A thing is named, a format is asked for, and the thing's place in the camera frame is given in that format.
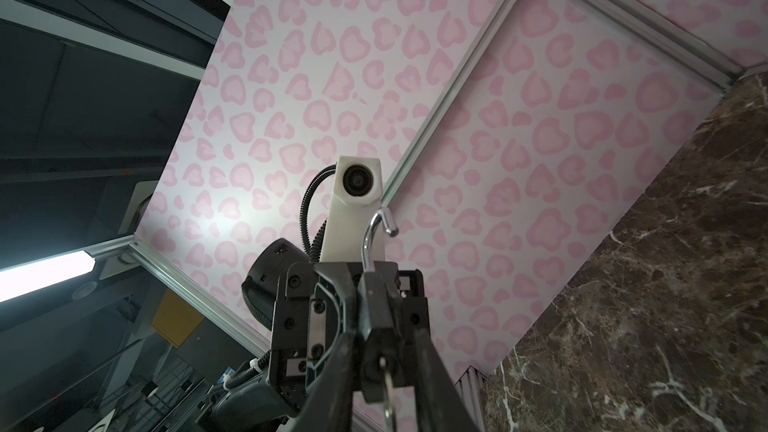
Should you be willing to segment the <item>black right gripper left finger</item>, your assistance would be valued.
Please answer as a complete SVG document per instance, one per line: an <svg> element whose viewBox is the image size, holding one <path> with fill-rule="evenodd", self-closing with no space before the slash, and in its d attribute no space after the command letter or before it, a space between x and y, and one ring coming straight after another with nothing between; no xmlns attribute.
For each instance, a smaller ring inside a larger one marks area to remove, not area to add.
<svg viewBox="0 0 768 432"><path fill-rule="evenodd" d="M294 423L293 432L351 430L356 356L355 335L342 333L335 341L319 379L310 387L308 400Z"/></svg>

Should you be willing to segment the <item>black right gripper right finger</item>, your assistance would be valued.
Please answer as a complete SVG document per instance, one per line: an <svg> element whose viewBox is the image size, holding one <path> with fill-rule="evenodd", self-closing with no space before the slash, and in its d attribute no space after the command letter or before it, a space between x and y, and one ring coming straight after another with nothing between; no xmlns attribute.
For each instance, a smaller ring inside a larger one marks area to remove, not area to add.
<svg viewBox="0 0 768 432"><path fill-rule="evenodd" d="M426 329L410 334L408 381L415 390L418 430L478 431Z"/></svg>

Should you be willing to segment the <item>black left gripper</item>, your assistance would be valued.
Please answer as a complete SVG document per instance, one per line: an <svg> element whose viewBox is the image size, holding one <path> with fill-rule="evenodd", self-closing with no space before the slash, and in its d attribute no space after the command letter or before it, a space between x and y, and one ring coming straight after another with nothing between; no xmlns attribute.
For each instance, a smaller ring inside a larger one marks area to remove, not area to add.
<svg viewBox="0 0 768 432"><path fill-rule="evenodd" d="M429 329L428 299L420 270L402 270L394 262L377 262L385 275L396 334L394 385L412 387L407 353L414 329ZM323 372L335 341L355 335L356 380L361 391L362 343L358 314L361 263L295 263L279 276L273 309L267 382L291 404L303 404Z"/></svg>

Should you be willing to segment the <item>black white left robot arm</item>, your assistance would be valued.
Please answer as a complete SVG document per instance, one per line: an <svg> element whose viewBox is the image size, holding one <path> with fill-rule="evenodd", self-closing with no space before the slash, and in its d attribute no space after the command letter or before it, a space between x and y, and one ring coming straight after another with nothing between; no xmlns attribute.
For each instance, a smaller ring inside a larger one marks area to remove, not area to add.
<svg viewBox="0 0 768 432"><path fill-rule="evenodd" d="M418 270L393 262L326 262L273 242L241 285L244 303L272 332L269 350L216 387L198 419L205 431L348 431L352 402L380 404L397 428L395 391L417 383L429 336Z"/></svg>

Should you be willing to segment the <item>small black padlock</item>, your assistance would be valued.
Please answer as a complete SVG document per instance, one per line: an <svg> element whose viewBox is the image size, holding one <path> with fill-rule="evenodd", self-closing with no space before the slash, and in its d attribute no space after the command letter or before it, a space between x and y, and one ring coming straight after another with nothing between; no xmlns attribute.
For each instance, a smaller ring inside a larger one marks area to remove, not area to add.
<svg viewBox="0 0 768 432"><path fill-rule="evenodd" d="M388 236L398 235L395 219L387 207L381 207L373 214L362 240L363 274L358 285L361 300L358 325L362 343L360 385L367 403L383 404L386 430L396 431L393 399L396 334L385 275L376 271L374 259L375 235L380 225Z"/></svg>

